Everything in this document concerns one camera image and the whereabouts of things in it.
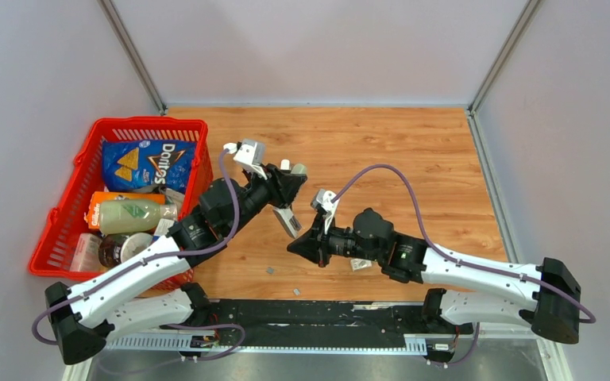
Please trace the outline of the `white staple box red label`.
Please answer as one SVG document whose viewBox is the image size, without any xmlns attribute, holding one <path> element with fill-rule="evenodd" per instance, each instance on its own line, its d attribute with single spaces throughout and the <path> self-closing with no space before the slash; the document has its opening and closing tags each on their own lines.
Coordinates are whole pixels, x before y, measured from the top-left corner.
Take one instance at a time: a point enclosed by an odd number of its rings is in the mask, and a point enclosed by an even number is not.
<svg viewBox="0 0 610 381">
<path fill-rule="evenodd" d="M 371 260 L 364 259 L 352 259 L 350 261 L 350 266 L 352 271 L 360 271 L 366 268 L 372 267 L 373 262 Z"/>
</svg>

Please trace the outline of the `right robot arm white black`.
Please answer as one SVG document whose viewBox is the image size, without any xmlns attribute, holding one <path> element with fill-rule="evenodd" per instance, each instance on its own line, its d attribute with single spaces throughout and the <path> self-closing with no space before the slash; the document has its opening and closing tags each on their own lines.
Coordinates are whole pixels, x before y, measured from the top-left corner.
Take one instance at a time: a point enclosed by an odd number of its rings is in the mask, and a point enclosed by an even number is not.
<svg viewBox="0 0 610 381">
<path fill-rule="evenodd" d="M 560 260 L 513 264 L 453 252 L 398 233 L 371 208 L 347 228 L 324 214 L 287 246 L 290 253 L 325 267 L 332 256 L 369 260 L 400 283 L 431 284 L 423 325 L 441 332 L 450 324 L 490 322 L 528 327 L 562 344 L 579 341 L 581 287 Z"/>
</svg>

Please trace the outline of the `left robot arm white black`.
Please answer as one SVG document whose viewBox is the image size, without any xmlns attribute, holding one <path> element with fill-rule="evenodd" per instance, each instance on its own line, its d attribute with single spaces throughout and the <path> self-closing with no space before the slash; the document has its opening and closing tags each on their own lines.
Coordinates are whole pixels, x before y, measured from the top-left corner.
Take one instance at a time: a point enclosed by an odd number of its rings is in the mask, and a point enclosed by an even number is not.
<svg viewBox="0 0 610 381">
<path fill-rule="evenodd" d="M 184 322 L 201 329 L 209 323 L 211 308 L 197 283 L 159 298 L 138 296 L 225 250 L 267 206 L 286 211 L 290 235 L 296 235 L 291 206 L 307 181 L 307 168 L 259 168 L 263 172 L 249 173 L 243 186 L 223 171 L 186 217 L 125 263 L 85 282 L 57 282 L 45 290 L 47 309 L 38 319 L 48 319 L 54 335 L 49 343 L 59 349 L 64 364 L 89 360 L 111 341 L 144 329 Z"/>
</svg>

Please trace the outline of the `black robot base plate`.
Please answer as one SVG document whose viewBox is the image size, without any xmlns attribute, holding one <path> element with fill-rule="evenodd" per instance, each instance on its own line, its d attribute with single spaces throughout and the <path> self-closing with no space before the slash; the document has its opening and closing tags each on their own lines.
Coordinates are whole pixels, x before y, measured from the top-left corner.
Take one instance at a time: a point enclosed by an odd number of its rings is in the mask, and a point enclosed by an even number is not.
<svg viewBox="0 0 610 381">
<path fill-rule="evenodd" d="M 374 307 L 369 302 L 232 300 L 193 313 L 186 326 L 221 324 L 222 345 L 242 338 L 246 347 L 399 348 L 408 334 L 469 335 L 473 325 L 455 326 L 427 317 L 419 304 Z"/>
</svg>

